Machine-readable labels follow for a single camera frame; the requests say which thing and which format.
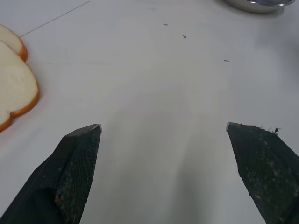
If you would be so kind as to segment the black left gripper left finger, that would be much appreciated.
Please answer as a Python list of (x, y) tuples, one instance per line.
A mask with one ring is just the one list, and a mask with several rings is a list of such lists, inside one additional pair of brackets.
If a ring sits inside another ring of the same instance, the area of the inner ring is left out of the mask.
[(102, 128), (64, 136), (25, 182), (0, 224), (79, 224), (89, 197)]

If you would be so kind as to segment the white bread slice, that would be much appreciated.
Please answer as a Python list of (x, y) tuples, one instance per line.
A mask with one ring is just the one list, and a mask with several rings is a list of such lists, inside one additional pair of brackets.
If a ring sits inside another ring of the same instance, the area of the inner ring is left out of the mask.
[(0, 132), (37, 103), (38, 82), (30, 67), (0, 41)]
[(8, 45), (21, 59), (26, 62), (28, 51), (22, 41), (12, 30), (0, 23), (0, 40)]

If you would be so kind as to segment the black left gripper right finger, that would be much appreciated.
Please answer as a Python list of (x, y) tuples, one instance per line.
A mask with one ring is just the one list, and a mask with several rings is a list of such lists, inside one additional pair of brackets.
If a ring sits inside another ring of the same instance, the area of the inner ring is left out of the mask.
[(299, 224), (299, 156), (278, 136), (229, 122), (239, 176), (266, 224)]

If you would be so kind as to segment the metal bowl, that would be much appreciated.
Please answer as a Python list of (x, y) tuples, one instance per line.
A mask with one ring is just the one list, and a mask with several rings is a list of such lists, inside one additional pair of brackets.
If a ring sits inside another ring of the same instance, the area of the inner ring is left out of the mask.
[(291, 5), (296, 0), (223, 0), (230, 6), (245, 12), (269, 14)]

